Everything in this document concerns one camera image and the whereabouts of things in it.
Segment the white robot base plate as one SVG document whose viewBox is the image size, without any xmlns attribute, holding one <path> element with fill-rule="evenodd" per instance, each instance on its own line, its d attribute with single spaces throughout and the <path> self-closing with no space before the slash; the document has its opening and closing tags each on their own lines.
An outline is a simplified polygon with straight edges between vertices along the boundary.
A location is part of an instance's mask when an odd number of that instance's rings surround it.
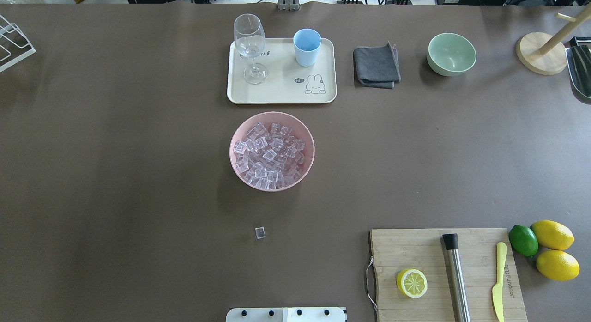
<svg viewBox="0 0 591 322">
<path fill-rule="evenodd" d="M 234 308 L 226 314 L 226 322 L 346 322 L 342 307 L 266 307 Z"/>
</svg>

